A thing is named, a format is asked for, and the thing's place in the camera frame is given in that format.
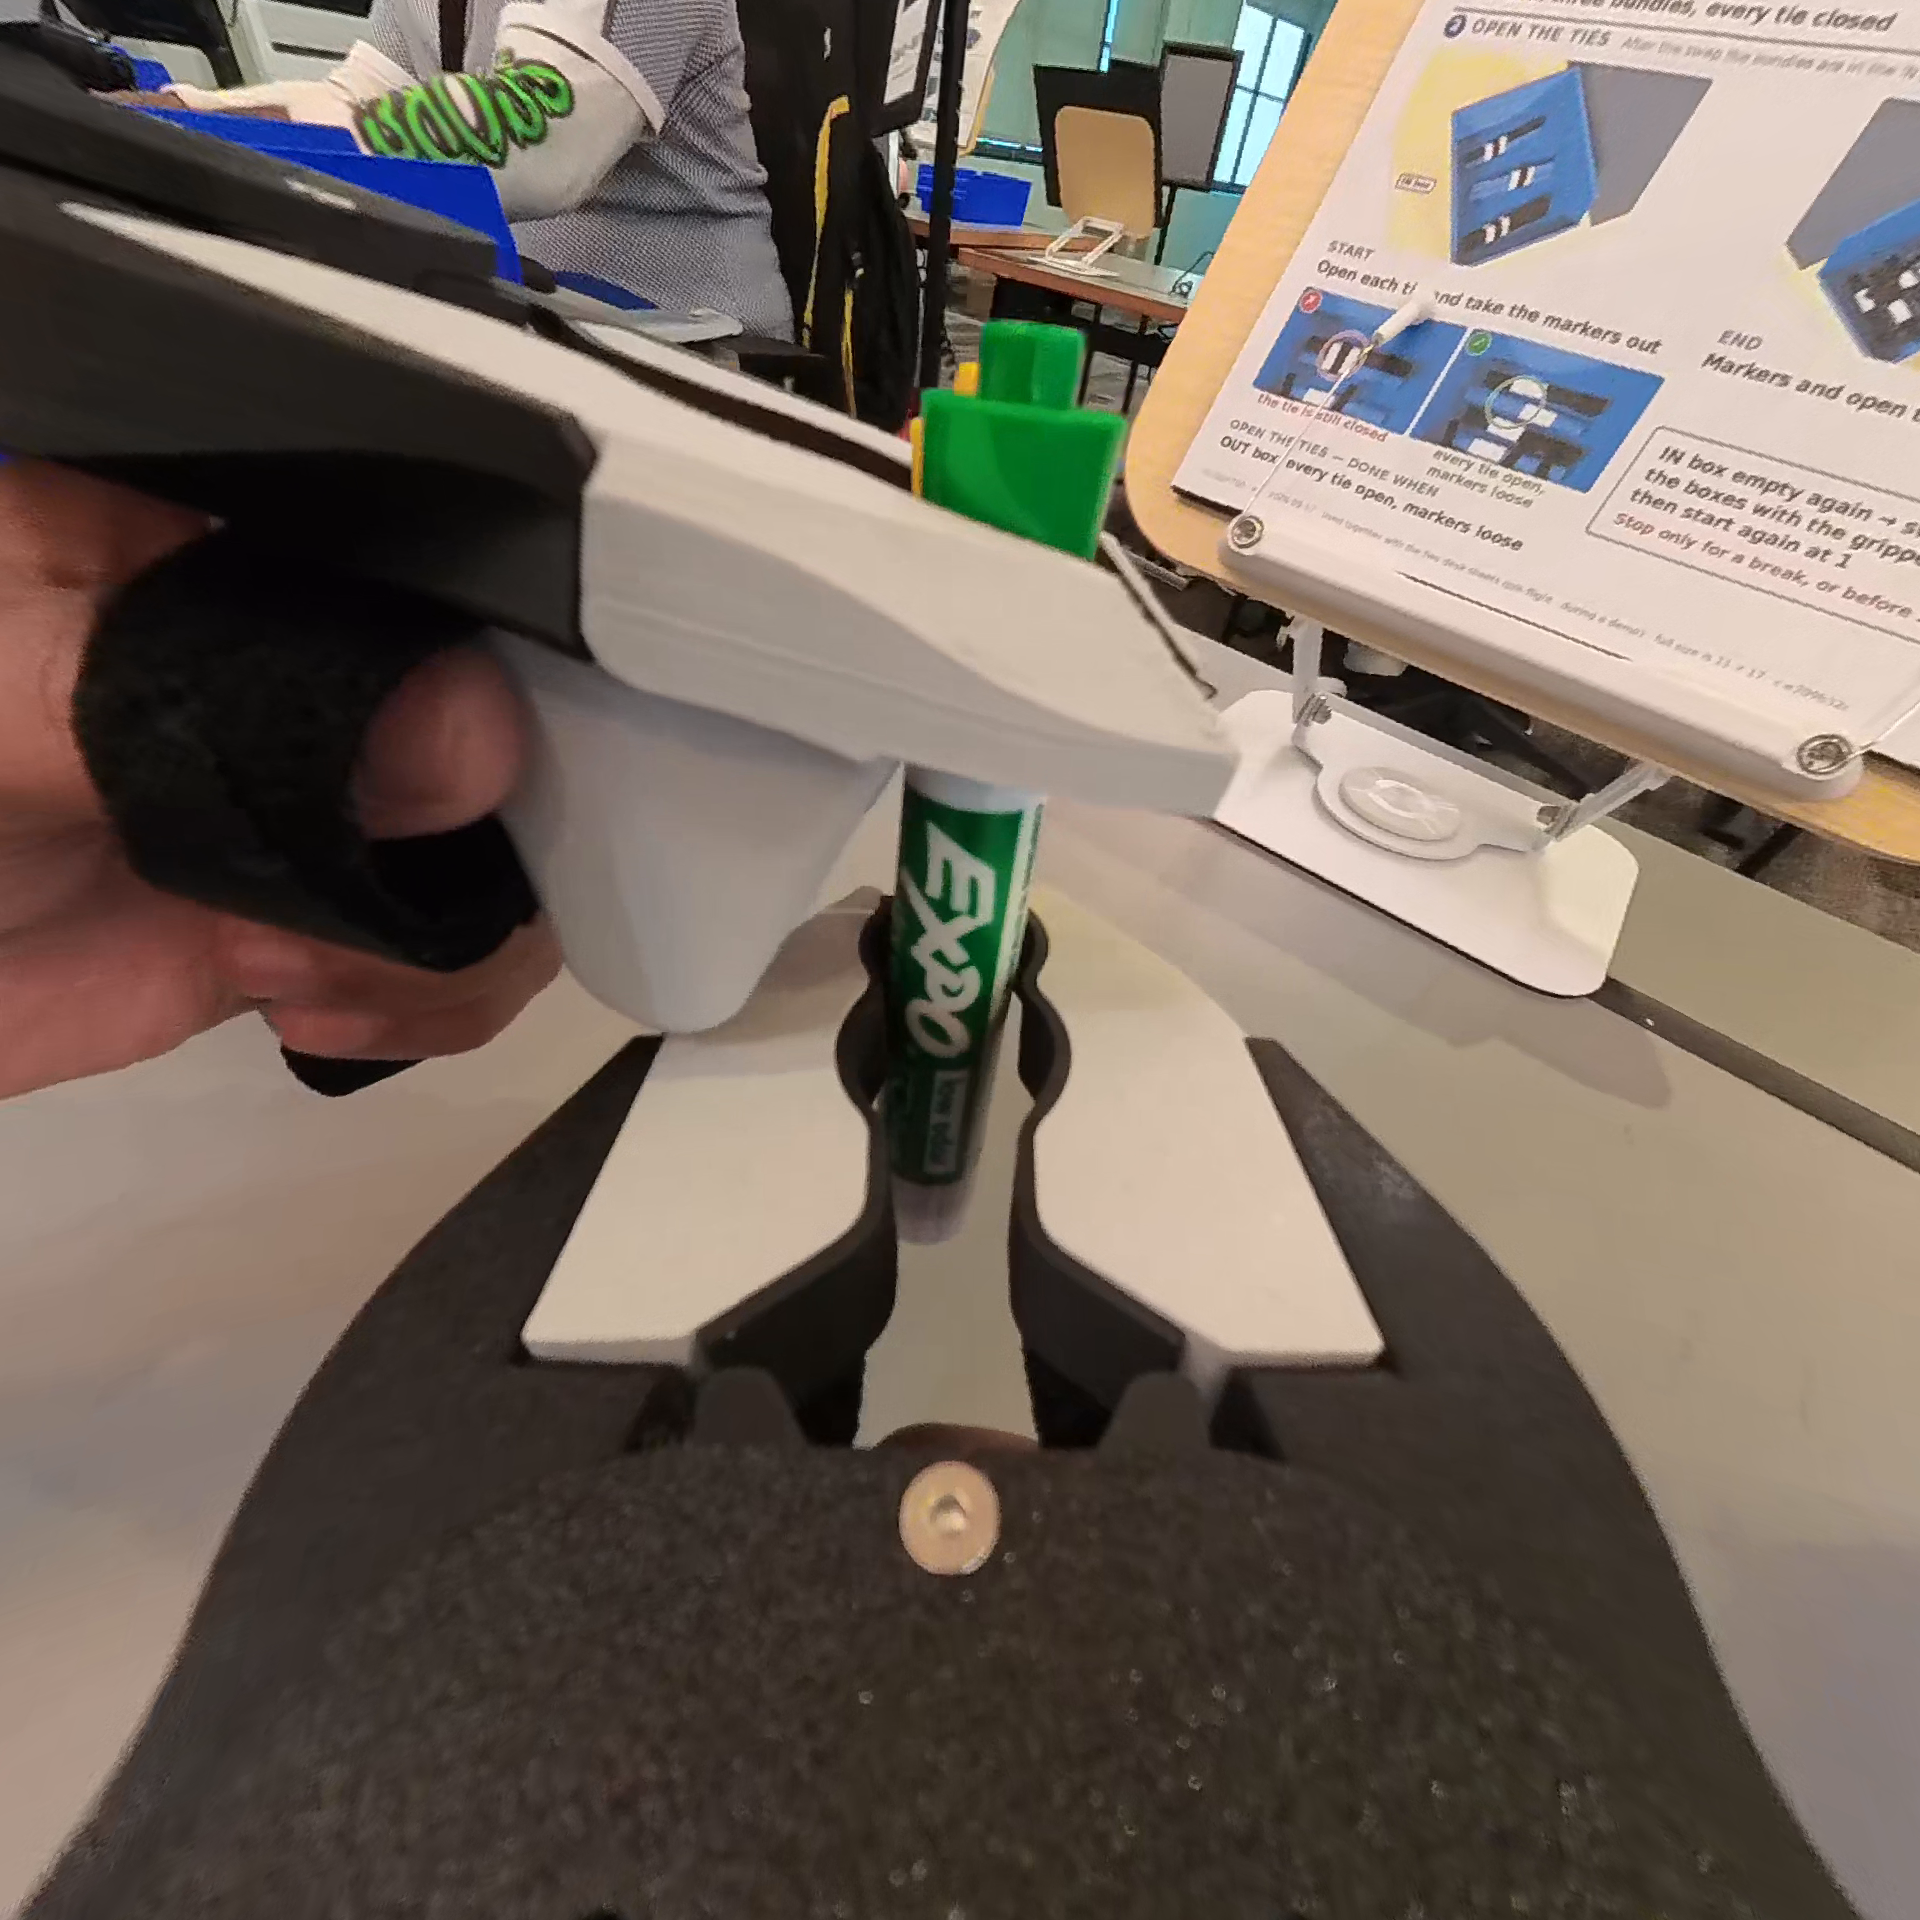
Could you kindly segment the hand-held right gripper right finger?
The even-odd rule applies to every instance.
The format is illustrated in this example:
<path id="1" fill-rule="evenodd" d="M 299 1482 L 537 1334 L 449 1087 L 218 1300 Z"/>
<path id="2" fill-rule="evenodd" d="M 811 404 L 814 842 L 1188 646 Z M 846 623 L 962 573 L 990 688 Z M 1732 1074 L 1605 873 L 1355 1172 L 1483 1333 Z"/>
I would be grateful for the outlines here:
<path id="1" fill-rule="evenodd" d="M 1385 1336 L 1257 1050 L 1206 990 L 1067 896 L 1041 896 L 1020 1000 L 1011 1292 L 1025 1356 L 1110 1413 L 1179 1375 L 1359 1372 Z"/>

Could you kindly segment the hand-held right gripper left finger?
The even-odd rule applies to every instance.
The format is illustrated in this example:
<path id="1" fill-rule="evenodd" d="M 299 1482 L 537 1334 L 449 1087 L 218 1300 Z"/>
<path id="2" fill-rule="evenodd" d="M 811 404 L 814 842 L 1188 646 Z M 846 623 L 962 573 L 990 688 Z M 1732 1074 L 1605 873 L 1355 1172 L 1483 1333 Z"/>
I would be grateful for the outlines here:
<path id="1" fill-rule="evenodd" d="M 762 1368 L 843 1399 L 895 1305 L 875 1100 L 881 892 L 786 936 L 741 1014 L 667 1037 L 521 1325 L 532 1360 Z"/>

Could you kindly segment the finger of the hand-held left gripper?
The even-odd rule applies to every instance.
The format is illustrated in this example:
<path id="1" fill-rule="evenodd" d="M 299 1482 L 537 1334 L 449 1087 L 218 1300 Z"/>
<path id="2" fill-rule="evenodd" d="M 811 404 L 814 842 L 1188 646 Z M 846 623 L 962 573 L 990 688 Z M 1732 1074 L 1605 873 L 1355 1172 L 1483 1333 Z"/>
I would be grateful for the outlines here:
<path id="1" fill-rule="evenodd" d="M 759 390 L 745 369 L 711 366 L 706 375 L 693 375 L 690 366 L 678 364 L 674 352 L 682 346 L 697 356 L 730 346 L 738 361 L 748 359 L 750 340 L 742 334 L 717 335 L 715 316 L 628 312 L 534 292 L 521 304 L 527 327 L 547 340 L 596 353 L 651 393 L 737 424 L 759 440 L 915 493 L 905 437 L 890 440 L 877 428 L 828 415 L 810 399 Z M 931 399 L 923 497 L 1110 572 L 1141 610 L 1162 623 L 1174 664 L 1214 696 L 1217 688 L 1183 650 L 1182 631 L 1169 623 L 1139 565 L 1108 534 L 1119 472 L 1119 421 L 1065 398 L 1078 368 L 1077 346 L 1063 327 L 990 324 L 980 337 L 975 394 Z"/>
<path id="2" fill-rule="evenodd" d="M 762 471 L 607 447 L 580 626 L 631 688 L 853 761 L 1188 817 L 1236 772 L 1124 576 L 788 447 Z"/>

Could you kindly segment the yellow highlighter marker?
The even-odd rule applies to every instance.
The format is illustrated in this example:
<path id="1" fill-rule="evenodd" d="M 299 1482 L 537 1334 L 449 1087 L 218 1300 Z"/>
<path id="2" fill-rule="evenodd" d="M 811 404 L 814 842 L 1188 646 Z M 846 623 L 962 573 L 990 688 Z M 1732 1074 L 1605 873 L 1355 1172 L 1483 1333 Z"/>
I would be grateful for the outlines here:
<path id="1" fill-rule="evenodd" d="M 974 398 L 978 388 L 978 361 L 962 361 L 950 376 L 950 386 L 940 390 L 926 390 L 921 399 L 947 399 L 947 398 Z M 923 404 L 916 406 L 915 415 L 908 421 L 903 430 L 903 438 L 909 446 L 909 487 L 915 496 L 926 493 L 926 418 Z"/>

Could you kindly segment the green dry erase marker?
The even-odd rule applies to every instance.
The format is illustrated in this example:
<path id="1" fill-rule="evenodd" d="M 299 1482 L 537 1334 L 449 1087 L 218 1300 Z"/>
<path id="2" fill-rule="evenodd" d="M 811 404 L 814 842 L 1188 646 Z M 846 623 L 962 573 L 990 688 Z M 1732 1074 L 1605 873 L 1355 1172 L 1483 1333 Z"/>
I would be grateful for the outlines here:
<path id="1" fill-rule="evenodd" d="M 1030 324 L 987 322 L 974 361 L 995 322 Z M 1063 394 L 1086 409 L 1086 340 L 1074 327 L 1059 328 L 1069 332 L 1078 359 Z M 1043 797 L 1012 785 L 926 769 L 903 777 L 881 1093 L 901 1241 L 945 1241 L 967 1210 L 1043 809 Z"/>

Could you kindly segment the grey desk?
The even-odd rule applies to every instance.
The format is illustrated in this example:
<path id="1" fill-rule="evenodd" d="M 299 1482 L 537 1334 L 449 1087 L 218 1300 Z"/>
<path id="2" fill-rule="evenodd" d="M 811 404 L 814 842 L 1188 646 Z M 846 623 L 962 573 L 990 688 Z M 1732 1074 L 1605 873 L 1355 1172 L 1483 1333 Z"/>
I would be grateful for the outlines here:
<path id="1" fill-rule="evenodd" d="M 1229 837 L 1059 806 L 1050 886 L 1278 1040 L 1542 1316 L 1754 1737 L 1916 1916 L 1916 958 L 1617 829 L 1619 983 L 1511 988 Z M 563 980 L 342 1100 L 257 1022 L 4 1106 L 4 1912 L 139 1725 L 277 1426 L 628 1037 Z"/>

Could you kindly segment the person's left hand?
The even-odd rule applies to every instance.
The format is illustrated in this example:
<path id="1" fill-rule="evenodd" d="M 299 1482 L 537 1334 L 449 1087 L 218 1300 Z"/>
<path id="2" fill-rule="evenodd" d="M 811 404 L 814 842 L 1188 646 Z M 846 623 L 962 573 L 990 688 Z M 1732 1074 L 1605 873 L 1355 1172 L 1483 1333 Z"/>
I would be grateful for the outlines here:
<path id="1" fill-rule="evenodd" d="M 284 1049 L 418 1062 L 501 1034 L 557 975 L 541 918 L 459 973 L 399 966 L 132 874 L 74 736 L 95 615 L 205 521 L 34 461 L 2 477 L 2 1094 L 159 1058 L 257 1014 Z"/>

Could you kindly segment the wooden white book stand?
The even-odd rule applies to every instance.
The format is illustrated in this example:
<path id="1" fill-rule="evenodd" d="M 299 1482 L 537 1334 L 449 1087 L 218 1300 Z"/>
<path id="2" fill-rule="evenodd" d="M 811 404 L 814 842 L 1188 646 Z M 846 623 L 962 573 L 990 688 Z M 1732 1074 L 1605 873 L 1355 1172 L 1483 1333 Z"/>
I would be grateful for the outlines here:
<path id="1" fill-rule="evenodd" d="M 1553 678 L 1532 657 L 1257 556 L 1263 525 L 1173 485 L 1421 5 L 1338 5 L 1242 191 L 1135 423 L 1126 485 L 1169 556 L 1292 615 L 1289 688 L 1229 696 L 1238 772 L 1217 825 L 1453 951 L 1562 997 L 1606 975 L 1637 860 L 1599 821 L 1684 777 L 1871 847 L 1871 761 L 1916 774 L 1916 711 L 1870 746 L 1686 678 Z"/>

